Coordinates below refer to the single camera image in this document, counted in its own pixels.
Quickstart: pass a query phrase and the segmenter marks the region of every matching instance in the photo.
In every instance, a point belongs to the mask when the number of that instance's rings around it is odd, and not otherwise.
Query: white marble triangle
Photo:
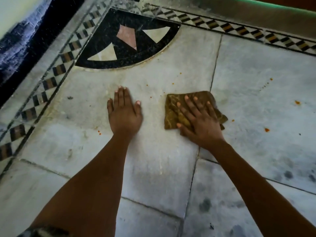
[[[158,43],[160,40],[167,34],[170,27],[165,26],[158,29],[152,29],[152,30],[143,30],[147,36],[149,36],[154,42]]]
[[[105,49],[88,58],[89,61],[114,61],[117,60],[113,44],[110,43]]]

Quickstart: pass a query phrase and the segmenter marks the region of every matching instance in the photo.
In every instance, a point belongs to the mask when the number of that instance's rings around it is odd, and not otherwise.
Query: forearm
[[[96,157],[54,195],[32,226],[50,224],[76,236],[84,236],[85,225],[93,222],[96,226],[102,225],[105,230],[109,227],[109,231],[112,231],[122,191],[129,142],[130,138],[124,134],[114,135]],[[99,209],[107,214],[96,218]],[[87,222],[87,216],[94,218]]]
[[[316,228],[229,144],[221,142],[210,151],[234,183],[264,236],[316,234]]]

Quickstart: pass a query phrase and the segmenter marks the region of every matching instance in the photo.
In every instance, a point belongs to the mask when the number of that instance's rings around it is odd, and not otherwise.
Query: marble floor
[[[214,157],[164,130],[166,95],[204,90],[228,117],[227,142],[316,226],[313,53],[271,46],[255,27],[240,38],[237,24],[226,35],[226,24],[207,30],[204,17],[184,24],[130,3],[92,4],[0,109],[2,236],[26,229],[109,141],[105,106],[119,85],[142,102],[144,122],[127,153],[116,236],[262,236]]]

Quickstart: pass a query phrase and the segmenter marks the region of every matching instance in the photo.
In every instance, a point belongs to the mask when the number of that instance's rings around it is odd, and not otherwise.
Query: brown rag
[[[191,131],[193,131],[193,126],[177,107],[177,102],[180,102],[184,108],[186,108],[188,111],[191,111],[184,100],[185,95],[187,95],[191,101],[193,101],[193,97],[196,96],[200,100],[200,102],[203,104],[203,106],[205,107],[208,113],[209,113],[209,109],[207,108],[206,103],[207,101],[209,101],[214,107],[214,111],[219,120],[221,130],[225,129],[222,124],[225,123],[228,120],[228,118],[218,110],[214,96],[209,91],[199,91],[199,92],[192,92],[192,93],[186,93],[186,94],[168,94],[167,95],[166,102],[165,102],[165,129],[166,130],[176,129],[177,123],[181,123],[187,128],[189,128]]]

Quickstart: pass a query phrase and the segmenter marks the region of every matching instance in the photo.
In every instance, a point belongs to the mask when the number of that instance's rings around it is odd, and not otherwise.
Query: pink marble triangle
[[[135,50],[137,50],[134,28],[129,28],[127,26],[120,25],[116,37],[124,41],[126,44],[128,44]]]

